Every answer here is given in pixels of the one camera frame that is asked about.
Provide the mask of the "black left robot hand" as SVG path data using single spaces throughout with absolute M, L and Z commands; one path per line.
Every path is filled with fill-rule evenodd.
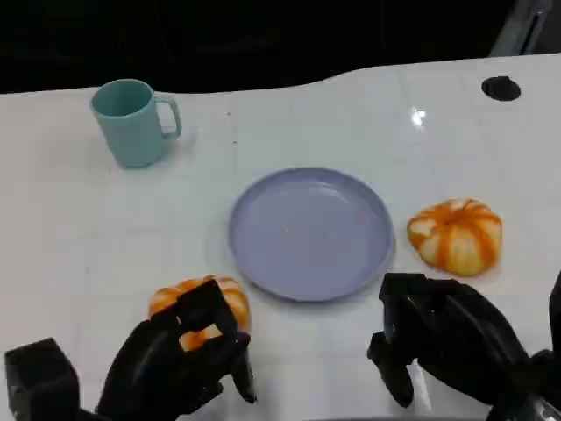
M 209 279 L 135 327 L 110 366 L 96 412 L 108 420 L 175 420 L 219 396 L 227 375 L 256 403 L 250 341 Z

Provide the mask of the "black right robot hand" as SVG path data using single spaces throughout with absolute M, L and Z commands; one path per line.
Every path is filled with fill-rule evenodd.
M 372 335 L 367 357 L 403 408 L 414 398 L 412 363 L 493 405 L 508 386 L 510 368 L 529 358 L 503 314 L 467 284 L 387 273 L 379 299 L 384 328 Z

